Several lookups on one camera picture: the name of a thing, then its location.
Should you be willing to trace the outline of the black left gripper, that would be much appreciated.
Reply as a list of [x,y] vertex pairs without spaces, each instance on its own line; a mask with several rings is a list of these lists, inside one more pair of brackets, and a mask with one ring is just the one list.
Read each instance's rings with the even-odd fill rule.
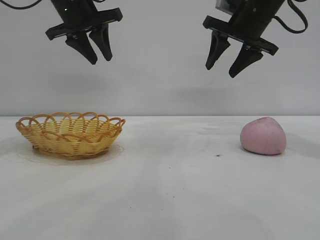
[[112,59],[109,23],[122,20],[120,8],[99,11],[92,0],[53,0],[51,3],[62,23],[45,32],[49,40],[67,36],[65,43],[95,65],[98,57],[87,36],[87,32],[91,31],[89,37],[99,48],[104,59]]

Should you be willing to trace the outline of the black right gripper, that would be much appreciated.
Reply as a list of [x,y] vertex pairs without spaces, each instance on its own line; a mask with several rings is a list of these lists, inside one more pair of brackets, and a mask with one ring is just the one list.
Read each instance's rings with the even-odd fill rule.
[[212,30],[211,43],[205,67],[210,70],[223,52],[231,45],[232,38],[243,45],[229,69],[231,78],[242,70],[262,59],[263,52],[275,55],[278,47],[261,38],[270,24],[278,7],[275,1],[269,0],[218,0],[216,9],[231,15],[228,22],[207,16],[203,21],[206,29]]

